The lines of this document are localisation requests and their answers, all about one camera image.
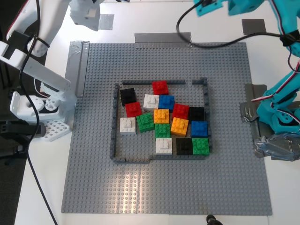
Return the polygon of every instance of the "black cable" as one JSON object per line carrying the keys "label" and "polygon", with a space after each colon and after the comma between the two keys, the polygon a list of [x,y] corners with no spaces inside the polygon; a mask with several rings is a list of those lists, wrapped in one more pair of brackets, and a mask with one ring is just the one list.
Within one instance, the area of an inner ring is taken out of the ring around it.
{"label": "black cable", "polygon": [[[39,30],[40,30],[40,24],[41,24],[41,11],[40,11],[39,0],[36,0],[36,3],[37,3],[37,32],[36,32],[36,37],[38,37],[38,35],[39,35]],[[25,66],[26,66],[26,63],[28,62],[28,59],[29,59],[29,57],[30,57],[30,55],[31,55],[31,53],[32,53],[32,51],[33,51],[33,49],[34,49],[34,46],[35,46],[36,42],[37,42],[37,38],[36,38],[36,37],[33,38],[32,45],[31,45],[31,47],[30,47],[30,49],[29,49],[29,51],[28,51],[28,54],[26,55],[26,58],[24,59],[24,62],[23,62],[23,64],[22,64],[21,68],[20,68],[20,73],[19,73],[19,80],[20,80],[20,86],[21,86],[21,89],[22,89],[22,91],[24,92],[24,94],[25,94],[26,98],[28,99],[28,101],[30,102],[30,104],[31,104],[31,106],[32,106],[32,109],[33,109],[33,111],[34,111],[34,113],[35,113],[35,115],[36,115],[36,118],[37,118],[37,124],[36,124],[36,127],[35,127],[34,134],[30,137],[30,139],[29,139],[29,141],[28,141],[28,145],[25,147],[25,151],[26,151],[26,156],[27,156],[27,159],[28,159],[28,162],[29,162],[31,171],[32,171],[32,173],[33,173],[34,179],[36,180],[38,189],[39,189],[39,191],[41,192],[41,195],[42,195],[42,197],[43,197],[43,200],[44,200],[44,202],[45,202],[45,204],[46,204],[46,206],[47,206],[47,209],[49,210],[49,213],[50,213],[50,215],[51,215],[51,217],[52,217],[52,220],[53,220],[54,224],[57,225],[57,222],[56,222],[55,217],[54,217],[54,215],[53,215],[53,213],[52,213],[52,211],[51,211],[51,208],[50,208],[50,206],[49,206],[49,204],[48,204],[48,201],[47,201],[47,199],[46,199],[46,197],[45,197],[45,194],[44,194],[44,192],[43,192],[43,190],[42,190],[42,188],[41,188],[41,185],[39,184],[38,177],[37,177],[37,175],[36,175],[36,172],[35,172],[35,170],[34,170],[34,168],[33,168],[33,165],[32,165],[32,162],[31,162],[31,159],[30,159],[30,156],[29,156],[29,145],[30,145],[32,139],[34,138],[34,136],[36,135],[36,133],[37,133],[37,131],[38,131],[38,127],[39,127],[39,116],[38,116],[38,111],[37,111],[37,109],[36,109],[34,103],[32,102],[31,98],[29,97],[29,95],[28,95],[26,89],[24,88],[23,81],[22,81],[22,77],[23,77],[23,70],[24,70],[24,68],[25,68]]]}
{"label": "black cable", "polygon": [[189,41],[188,39],[186,39],[180,32],[179,30],[179,25],[182,21],[182,19],[189,13],[191,12],[194,8],[198,7],[199,5],[201,5],[203,3],[203,0],[201,0],[200,2],[196,3],[195,5],[193,5],[190,9],[188,9],[184,14],[182,14],[182,16],[179,18],[179,20],[177,21],[177,24],[176,24],[176,31],[177,31],[177,34],[179,35],[179,37],[191,44],[192,46],[195,46],[197,48],[206,48],[206,49],[212,49],[212,48],[222,48],[222,47],[226,47],[226,46],[229,46],[229,45],[232,45],[232,44],[235,44],[239,41],[242,41],[244,39],[247,39],[247,38],[251,38],[251,37],[254,37],[254,36],[261,36],[261,35],[265,35],[265,36],[271,36],[271,37],[278,37],[278,38],[287,38],[293,42],[298,42],[300,43],[300,40],[296,40],[293,36],[291,35],[281,35],[281,34],[274,34],[274,33],[267,33],[267,32],[258,32],[258,33],[253,33],[253,34],[249,34],[249,35],[246,35],[246,36],[243,36],[243,37],[240,37],[236,40],[233,40],[231,42],[227,42],[227,43],[224,43],[224,44],[219,44],[219,45],[200,45],[200,44],[195,44],[195,43],[192,43],[191,41]]}
{"label": "black cable", "polygon": [[294,68],[291,65],[292,48],[289,46],[289,49],[290,49],[290,54],[289,54],[289,57],[287,58],[287,64],[289,65],[289,67],[292,71],[294,71],[296,73],[300,73],[300,71],[294,70]]}

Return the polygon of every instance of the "black lego brick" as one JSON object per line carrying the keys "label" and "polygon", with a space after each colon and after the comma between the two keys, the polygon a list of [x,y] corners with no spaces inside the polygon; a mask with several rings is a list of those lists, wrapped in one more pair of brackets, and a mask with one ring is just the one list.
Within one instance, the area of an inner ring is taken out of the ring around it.
{"label": "black lego brick", "polygon": [[122,106],[125,106],[125,104],[128,104],[128,103],[136,102],[134,88],[122,89],[122,90],[120,90],[120,94],[121,94]]}
{"label": "black lego brick", "polygon": [[188,122],[191,121],[206,121],[204,107],[190,107],[188,111]]}
{"label": "black lego brick", "polygon": [[176,139],[177,155],[191,156],[193,155],[193,143],[191,138]]}

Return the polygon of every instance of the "green lego brick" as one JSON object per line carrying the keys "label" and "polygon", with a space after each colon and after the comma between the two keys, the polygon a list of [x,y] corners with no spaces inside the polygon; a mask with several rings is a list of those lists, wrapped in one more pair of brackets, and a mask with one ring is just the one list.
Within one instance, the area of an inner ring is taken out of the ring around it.
{"label": "green lego brick", "polygon": [[154,130],[154,122],[151,113],[137,116],[136,119],[141,133]]}
{"label": "green lego brick", "polygon": [[208,156],[209,154],[208,138],[193,138],[193,155]]}
{"label": "green lego brick", "polygon": [[155,124],[155,139],[157,138],[171,138],[170,124]]}

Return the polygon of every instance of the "red lego brick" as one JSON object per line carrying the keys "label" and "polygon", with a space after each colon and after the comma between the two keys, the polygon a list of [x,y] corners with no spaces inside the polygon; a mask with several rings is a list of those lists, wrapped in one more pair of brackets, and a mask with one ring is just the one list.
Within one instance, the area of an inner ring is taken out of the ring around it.
{"label": "red lego brick", "polygon": [[188,120],[188,109],[189,109],[188,105],[180,105],[175,103],[173,113],[172,113],[172,119],[176,117],[176,118]]}
{"label": "red lego brick", "polygon": [[142,114],[141,105],[139,102],[125,104],[127,117],[136,117]]}
{"label": "red lego brick", "polygon": [[169,94],[167,81],[152,82],[152,87],[153,87],[153,93],[155,95],[168,95]]}

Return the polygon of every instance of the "blue lego brick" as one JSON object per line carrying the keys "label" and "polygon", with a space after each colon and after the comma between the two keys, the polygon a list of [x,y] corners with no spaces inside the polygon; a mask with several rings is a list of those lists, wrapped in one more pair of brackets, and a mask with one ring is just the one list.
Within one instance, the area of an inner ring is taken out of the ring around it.
{"label": "blue lego brick", "polygon": [[171,95],[160,95],[159,96],[159,109],[169,109],[170,111],[173,111],[175,104],[175,97]]}
{"label": "blue lego brick", "polygon": [[192,121],[192,138],[207,137],[207,122],[206,121]]}

